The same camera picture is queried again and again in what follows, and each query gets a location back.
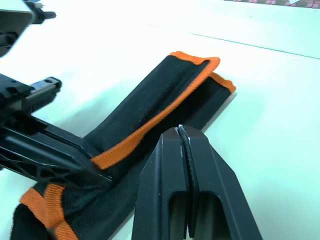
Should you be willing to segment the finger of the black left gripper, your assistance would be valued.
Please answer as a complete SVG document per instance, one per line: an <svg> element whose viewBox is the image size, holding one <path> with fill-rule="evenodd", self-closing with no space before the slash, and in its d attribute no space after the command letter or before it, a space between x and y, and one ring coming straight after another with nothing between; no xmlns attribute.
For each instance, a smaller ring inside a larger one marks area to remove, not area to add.
<svg viewBox="0 0 320 240"><path fill-rule="evenodd" d="M88 162L98 155L98 150L83 138L36 117L3 120L0 130L21 137L31 146L52 150L71 162Z"/></svg>
<svg viewBox="0 0 320 240"><path fill-rule="evenodd" d="M94 169L83 169L69 164L66 166L37 162L43 157L29 152L23 155L4 147L0 148L0 166L19 175L35 180L69 187L110 187L112 179Z"/></svg>

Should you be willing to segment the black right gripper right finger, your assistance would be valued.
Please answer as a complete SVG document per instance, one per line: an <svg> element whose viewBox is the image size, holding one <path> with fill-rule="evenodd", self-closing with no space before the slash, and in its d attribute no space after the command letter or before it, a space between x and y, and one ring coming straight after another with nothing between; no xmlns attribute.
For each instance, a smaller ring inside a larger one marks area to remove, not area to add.
<svg viewBox="0 0 320 240"><path fill-rule="evenodd" d="M230 166L197 129L180 126L191 187L189 236L194 240L260 240L261 233Z"/></svg>

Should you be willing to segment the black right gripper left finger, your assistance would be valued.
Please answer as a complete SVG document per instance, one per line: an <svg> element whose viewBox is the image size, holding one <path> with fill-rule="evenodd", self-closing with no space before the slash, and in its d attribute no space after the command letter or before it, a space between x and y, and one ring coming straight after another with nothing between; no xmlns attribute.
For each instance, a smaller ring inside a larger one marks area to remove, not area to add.
<svg viewBox="0 0 320 240"><path fill-rule="evenodd" d="M186 236L188 183L176 128L161 134L143 168L133 221L135 240L182 240Z"/></svg>

